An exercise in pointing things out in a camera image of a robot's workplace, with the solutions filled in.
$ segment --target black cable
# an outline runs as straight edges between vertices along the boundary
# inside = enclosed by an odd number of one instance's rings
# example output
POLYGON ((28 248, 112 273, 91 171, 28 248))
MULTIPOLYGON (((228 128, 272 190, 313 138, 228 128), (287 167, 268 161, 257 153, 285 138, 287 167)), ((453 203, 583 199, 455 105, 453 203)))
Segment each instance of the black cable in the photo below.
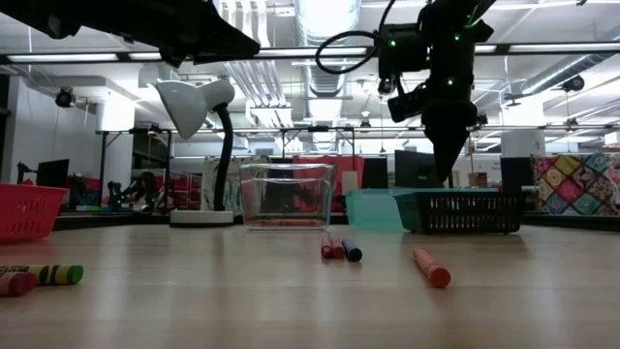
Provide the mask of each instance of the black cable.
POLYGON ((346 32, 342 32, 340 34, 334 35, 331 38, 325 40, 322 44, 319 45, 319 48, 317 48, 317 53, 314 56, 314 61, 317 63, 317 67, 319 67, 319 69, 321 69, 322 71, 328 74, 341 75, 341 74, 350 73, 354 71, 355 69, 361 67, 362 65, 366 64, 366 62, 368 62, 370 58, 372 58, 377 52, 376 46, 372 48, 372 51, 367 56, 365 56, 361 61, 357 62, 356 65, 343 69, 343 70, 338 70, 338 71, 331 70, 328 67, 324 66, 323 63, 321 62, 321 52, 323 52, 325 48, 327 48, 329 45, 333 44, 334 42, 340 39, 349 38, 353 36, 360 36, 360 37, 365 37, 365 38, 373 39, 373 40, 381 40, 381 37, 379 37, 379 35, 371 33, 371 32, 367 32, 367 31, 363 31, 363 30, 351 30, 351 31, 346 31, 346 32))
MULTIPOLYGON (((384 28, 384 25, 386 24, 386 19, 388 18, 389 11, 394 5, 394 2, 396 2, 396 0, 389 0, 389 3, 386 6, 386 10, 381 16, 381 20, 379 21, 379 30, 378 30, 379 33, 381 33, 381 30, 384 28)), ((356 65, 349 67, 347 69, 343 69, 339 71, 331 70, 325 65, 323 65, 323 63, 321 63, 321 52, 323 52, 325 48, 327 48, 330 44, 333 44, 334 42, 338 40, 349 38, 349 37, 354 37, 354 36, 360 36, 360 37, 372 39, 374 41, 382 40, 379 35, 368 32, 368 31, 364 31, 364 30, 350 30, 350 31, 342 32, 340 34, 336 34, 332 36, 331 38, 325 40, 322 44, 319 45, 319 48, 317 48, 317 53, 314 56, 314 60, 317 63, 317 67, 319 67, 319 69, 321 69, 322 71, 328 74, 342 75, 342 74, 350 73, 354 71, 355 69, 361 67, 362 65, 366 64, 377 53, 377 50, 379 49, 376 43, 373 46, 372 51, 370 51, 370 53, 367 56, 365 56, 361 61, 357 62, 356 65)))

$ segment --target white desk lamp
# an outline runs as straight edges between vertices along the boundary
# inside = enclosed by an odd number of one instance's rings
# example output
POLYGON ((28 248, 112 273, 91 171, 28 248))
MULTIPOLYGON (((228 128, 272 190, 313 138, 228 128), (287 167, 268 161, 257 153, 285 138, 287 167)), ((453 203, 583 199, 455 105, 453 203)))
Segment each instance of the white desk lamp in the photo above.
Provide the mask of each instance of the white desk lamp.
POLYGON ((227 106, 234 99, 234 87, 221 79, 195 87, 183 81, 163 81, 155 85, 164 107, 183 140, 194 136, 207 114, 215 111, 222 120, 224 144, 215 181, 213 211, 176 210, 170 213, 170 225, 178 227, 221 227, 233 224, 232 211, 224 207, 226 175, 233 153, 233 124, 227 106))

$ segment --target orange marker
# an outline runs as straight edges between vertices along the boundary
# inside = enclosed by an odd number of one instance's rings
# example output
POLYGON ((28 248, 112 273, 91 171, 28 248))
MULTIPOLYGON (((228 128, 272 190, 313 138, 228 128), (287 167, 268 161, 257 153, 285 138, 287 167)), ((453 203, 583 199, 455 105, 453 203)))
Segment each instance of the orange marker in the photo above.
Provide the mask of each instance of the orange marker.
POLYGON ((333 257, 333 247, 331 245, 331 238, 323 237, 321 239, 321 255, 323 258, 333 257))
POLYGON ((340 238, 332 238, 331 246, 333 248, 333 258, 342 259, 345 257, 345 247, 342 245, 340 238))
POLYGON ((423 248, 416 248, 414 250, 414 258, 433 287, 446 288, 450 284, 452 280, 450 272, 446 267, 435 262, 435 259, 428 251, 423 248))

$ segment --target red basket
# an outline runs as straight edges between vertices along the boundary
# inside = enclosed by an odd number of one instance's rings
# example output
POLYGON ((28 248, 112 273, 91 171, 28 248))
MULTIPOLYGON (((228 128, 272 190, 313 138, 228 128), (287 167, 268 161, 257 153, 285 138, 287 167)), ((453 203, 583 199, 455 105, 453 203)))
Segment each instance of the red basket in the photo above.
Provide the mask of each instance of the red basket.
POLYGON ((67 189, 0 184, 0 243, 46 238, 67 189))

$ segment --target lamp base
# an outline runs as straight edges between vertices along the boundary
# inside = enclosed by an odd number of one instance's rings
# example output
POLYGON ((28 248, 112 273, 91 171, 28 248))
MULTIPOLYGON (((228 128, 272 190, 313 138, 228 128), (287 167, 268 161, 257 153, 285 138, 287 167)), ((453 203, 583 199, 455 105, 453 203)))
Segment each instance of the lamp base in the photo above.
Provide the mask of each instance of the lamp base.
POLYGON ((170 226, 173 228, 220 228, 232 225, 232 211, 177 210, 170 213, 170 226))

